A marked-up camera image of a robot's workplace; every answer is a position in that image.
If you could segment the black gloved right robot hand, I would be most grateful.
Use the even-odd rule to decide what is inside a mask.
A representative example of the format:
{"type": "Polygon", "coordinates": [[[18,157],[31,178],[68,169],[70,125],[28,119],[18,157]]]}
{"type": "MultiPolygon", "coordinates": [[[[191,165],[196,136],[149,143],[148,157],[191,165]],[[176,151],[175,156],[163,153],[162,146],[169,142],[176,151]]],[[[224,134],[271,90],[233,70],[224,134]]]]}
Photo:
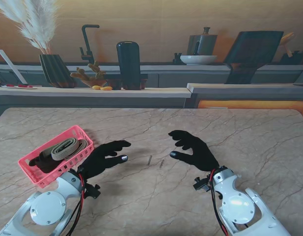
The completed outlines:
{"type": "Polygon", "coordinates": [[[168,134],[176,141],[175,146],[182,150],[192,149],[193,154],[172,151],[170,157],[197,167],[201,171],[211,172],[220,167],[218,161],[209,150],[207,144],[200,138],[183,130],[174,130],[168,134]]]}

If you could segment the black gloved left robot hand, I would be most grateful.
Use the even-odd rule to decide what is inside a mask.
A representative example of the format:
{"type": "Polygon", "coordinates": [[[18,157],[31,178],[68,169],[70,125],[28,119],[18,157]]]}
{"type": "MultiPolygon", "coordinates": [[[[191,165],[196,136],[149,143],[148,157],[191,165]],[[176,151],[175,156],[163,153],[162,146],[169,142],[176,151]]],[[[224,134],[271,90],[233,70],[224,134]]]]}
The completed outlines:
{"type": "Polygon", "coordinates": [[[89,157],[78,166],[77,174],[83,180],[101,174],[105,169],[112,168],[128,160],[127,157],[117,156],[123,148],[130,147],[131,143],[125,140],[112,141],[95,148],[89,157]]]}

